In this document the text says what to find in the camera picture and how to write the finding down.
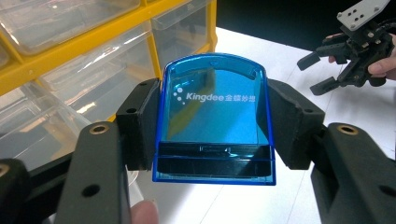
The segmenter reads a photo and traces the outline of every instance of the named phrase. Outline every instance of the mounting hole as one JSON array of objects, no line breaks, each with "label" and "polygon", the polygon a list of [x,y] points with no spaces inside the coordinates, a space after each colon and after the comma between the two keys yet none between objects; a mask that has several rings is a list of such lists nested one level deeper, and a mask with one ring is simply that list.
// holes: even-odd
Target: mounting hole
[{"label": "mounting hole", "polygon": [[94,196],[95,194],[97,194],[100,190],[99,185],[93,184],[93,185],[89,185],[87,188],[85,188],[81,194],[82,196],[84,196],[85,198],[91,198],[92,196]]},{"label": "mounting hole", "polygon": [[5,175],[9,170],[9,166],[7,164],[0,164],[0,177]]},{"label": "mounting hole", "polygon": [[396,189],[389,186],[380,185],[379,189],[390,197],[396,198]]},{"label": "mounting hole", "polygon": [[135,108],[129,108],[129,109],[127,109],[126,110],[126,112],[128,113],[128,114],[133,114],[133,113],[136,113],[136,109]]},{"label": "mounting hole", "polygon": [[359,131],[352,127],[352,126],[348,126],[348,125],[340,125],[337,127],[338,131],[340,131],[341,133],[345,133],[345,134],[349,134],[349,135],[356,135],[359,133]]},{"label": "mounting hole", "polygon": [[105,133],[108,130],[108,126],[105,124],[98,124],[90,128],[91,134]]}]

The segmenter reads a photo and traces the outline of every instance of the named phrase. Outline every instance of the transparent drawer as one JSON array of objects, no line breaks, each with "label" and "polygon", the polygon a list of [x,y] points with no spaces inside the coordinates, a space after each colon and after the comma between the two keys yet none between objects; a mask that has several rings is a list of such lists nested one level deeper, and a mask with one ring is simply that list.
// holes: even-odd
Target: transparent drawer
[{"label": "transparent drawer", "polygon": [[8,54],[3,47],[0,46],[0,67],[5,65],[8,62],[8,59]]},{"label": "transparent drawer", "polygon": [[35,83],[0,96],[0,159],[24,161],[28,170],[75,149],[89,122]]},{"label": "transparent drawer", "polygon": [[2,0],[0,21],[20,52],[35,54],[139,5],[140,0]]},{"label": "transparent drawer", "polygon": [[91,122],[107,120],[140,82],[154,78],[149,22],[40,77],[43,86]]},{"label": "transparent drawer", "polygon": [[191,0],[151,20],[161,68],[207,42],[206,6],[210,2]]}]

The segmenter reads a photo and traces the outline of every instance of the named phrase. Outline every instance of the transparent blue case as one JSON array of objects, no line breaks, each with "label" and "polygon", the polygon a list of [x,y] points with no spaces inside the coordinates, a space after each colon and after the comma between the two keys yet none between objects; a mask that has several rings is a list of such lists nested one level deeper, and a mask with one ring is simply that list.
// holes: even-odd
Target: transparent blue case
[{"label": "transparent blue case", "polygon": [[264,68],[219,53],[164,71],[153,181],[275,185]]}]

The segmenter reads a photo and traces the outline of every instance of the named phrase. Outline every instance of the white surface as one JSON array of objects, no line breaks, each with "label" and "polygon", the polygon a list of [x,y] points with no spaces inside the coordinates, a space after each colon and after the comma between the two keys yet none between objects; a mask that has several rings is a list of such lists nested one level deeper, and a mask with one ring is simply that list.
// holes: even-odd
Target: white surface
[{"label": "white surface", "polygon": [[[363,128],[394,158],[396,82],[380,88],[346,87],[314,96],[309,87],[337,77],[342,67],[326,59],[301,72],[297,61],[309,52],[217,29],[217,52],[262,64],[267,76],[289,83],[326,112],[324,124],[347,122]],[[152,183],[137,178],[146,199],[157,202],[161,223],[320,223],[309,171],[291,171],[276,157],[275,187]]]}]

